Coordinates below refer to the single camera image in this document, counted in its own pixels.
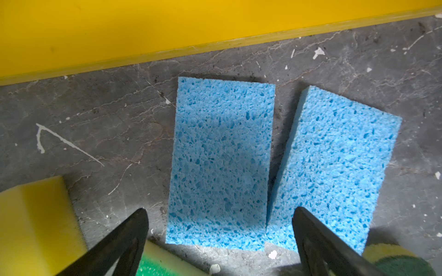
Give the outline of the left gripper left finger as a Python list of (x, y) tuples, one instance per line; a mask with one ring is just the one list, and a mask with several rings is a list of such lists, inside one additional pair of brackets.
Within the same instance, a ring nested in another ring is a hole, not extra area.
[(148, 233), (148, 214), (139, 208), (60, 276), (104, 276), (114, 267), (114, 276), (134, 276), (140, 264)]

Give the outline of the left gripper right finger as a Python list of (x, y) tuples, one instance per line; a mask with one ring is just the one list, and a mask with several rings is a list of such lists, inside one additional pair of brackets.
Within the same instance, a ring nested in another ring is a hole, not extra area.
[(294, 237), (306, 276), (382, 276), (383, 272), (362, 258), (304, 207), (292, 218)]

